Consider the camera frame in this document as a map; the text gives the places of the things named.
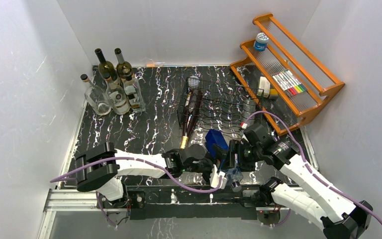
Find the blue clear glass bottle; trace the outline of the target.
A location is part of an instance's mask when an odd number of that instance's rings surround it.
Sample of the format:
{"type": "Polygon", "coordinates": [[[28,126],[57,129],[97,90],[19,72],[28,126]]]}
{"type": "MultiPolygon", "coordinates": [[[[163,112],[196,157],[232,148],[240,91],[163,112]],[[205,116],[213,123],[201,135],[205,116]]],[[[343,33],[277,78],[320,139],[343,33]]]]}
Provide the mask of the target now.
{"type": "Polygon", "coordinates": [[[221,131],[210,129],[205,136],[206,149],[212,158],[216,160],[219,171],[223,171],[227,176],[226,186],[230,186],[233,192],[242,190],[241,180],[243,175],[238,167],[229,168],[229,145],[226,143],[221,131]]]}

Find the clear bottle black gold label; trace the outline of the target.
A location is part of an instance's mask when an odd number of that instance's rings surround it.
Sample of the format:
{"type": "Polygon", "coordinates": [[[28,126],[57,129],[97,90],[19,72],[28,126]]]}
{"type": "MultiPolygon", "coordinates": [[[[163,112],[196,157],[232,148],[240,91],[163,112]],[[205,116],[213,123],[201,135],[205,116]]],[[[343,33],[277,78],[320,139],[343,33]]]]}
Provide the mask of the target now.
{"type": "Polygon", "coordinates": [[[141,94],[141,88],[138,79],[136,77],[133,77],[132,75],[126,76],[123,86],[133,112],[144,112],[145,102],[141,94]]]}

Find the green silver-foil wine bottle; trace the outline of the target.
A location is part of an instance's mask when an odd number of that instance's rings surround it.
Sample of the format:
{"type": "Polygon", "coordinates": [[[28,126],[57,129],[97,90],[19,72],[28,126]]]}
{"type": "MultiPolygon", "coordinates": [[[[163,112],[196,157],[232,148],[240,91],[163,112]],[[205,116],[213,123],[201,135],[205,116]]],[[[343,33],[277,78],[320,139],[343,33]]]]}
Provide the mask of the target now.
{"type": "Polygon", "coordinates": [[[118,64],[116,66],[116,72],[121,78],[121,80],[125,81],[126,77],[133,75],[132,66],[128,61],[124,59],[120,48],[115,48],[114,52],[118,60],[118,64]]]}

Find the clear bottle white gold label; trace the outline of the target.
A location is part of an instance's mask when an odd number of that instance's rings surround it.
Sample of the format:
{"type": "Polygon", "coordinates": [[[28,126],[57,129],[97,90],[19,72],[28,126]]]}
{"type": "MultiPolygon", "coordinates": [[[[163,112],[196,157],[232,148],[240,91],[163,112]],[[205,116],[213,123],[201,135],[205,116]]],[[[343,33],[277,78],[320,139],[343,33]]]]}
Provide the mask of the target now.
{"type": "Polygon", "coordinates": [[[80,79],[87,85],[85,99],[98,116],[105,116],[112,110],[108,95],[99,86],[95,85],[87,74],[81,74],[80,79]]]}

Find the dark green white-label wine bottle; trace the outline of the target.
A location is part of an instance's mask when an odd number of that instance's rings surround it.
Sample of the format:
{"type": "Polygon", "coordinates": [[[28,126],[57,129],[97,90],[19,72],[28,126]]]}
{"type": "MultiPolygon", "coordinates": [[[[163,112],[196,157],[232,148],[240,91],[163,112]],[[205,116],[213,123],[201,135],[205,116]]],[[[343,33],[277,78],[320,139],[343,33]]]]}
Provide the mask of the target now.
{"type": "Polygon", "coordinates": [[[114,65],[110,61],[107,61],[105,59],[103,52],[100,48],[95,49],[95,54],[99,60],[98,72],[100,73],[100,75],[104,77],[105,73],[109,73],[112,80],[116,81],[118,79],[118,76],[114,68],[114,65]]]}

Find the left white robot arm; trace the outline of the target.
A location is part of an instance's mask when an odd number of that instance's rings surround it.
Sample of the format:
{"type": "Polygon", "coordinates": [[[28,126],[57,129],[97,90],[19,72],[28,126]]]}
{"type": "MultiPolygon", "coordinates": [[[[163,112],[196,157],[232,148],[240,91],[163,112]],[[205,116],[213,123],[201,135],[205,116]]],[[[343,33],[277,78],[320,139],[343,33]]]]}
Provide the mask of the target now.
{"type": "Polygon", "coordinates": [[[116,207],[125,206],[129,199],[118,176],[175,180],[184,171],[207,174],[211,189],[205,190],[205,193],[211,193],[215,188],[224,189],[227,182],[225,172],[217,169],[205,148],[199,144],[145,155],[117,150],[112,142],[105,142],[77,154],[75,167],[79,192],[97,191],[116,207]]]}

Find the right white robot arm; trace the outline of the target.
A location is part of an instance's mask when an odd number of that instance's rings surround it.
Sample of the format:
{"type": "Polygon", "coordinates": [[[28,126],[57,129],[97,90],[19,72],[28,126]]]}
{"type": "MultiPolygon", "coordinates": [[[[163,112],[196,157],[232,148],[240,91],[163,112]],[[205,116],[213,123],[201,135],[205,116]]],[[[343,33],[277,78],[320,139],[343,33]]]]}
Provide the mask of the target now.
{"type": "Polygon", "coordinates": [[[303,190],[300,193],[277,177],[271,177],[252,195],[244,195],[254,203],[266,206],[280,204],[319,227],[328,239],[358,239],[369,227],[372,206],[367,201],[352,202],[334,189],[302,158],[302,151],[289,137],[274,140],[260,124],[241,125],[243,138],[232,140],[227,160],[243,172],[263,161],[293,179],[303,190]]]}

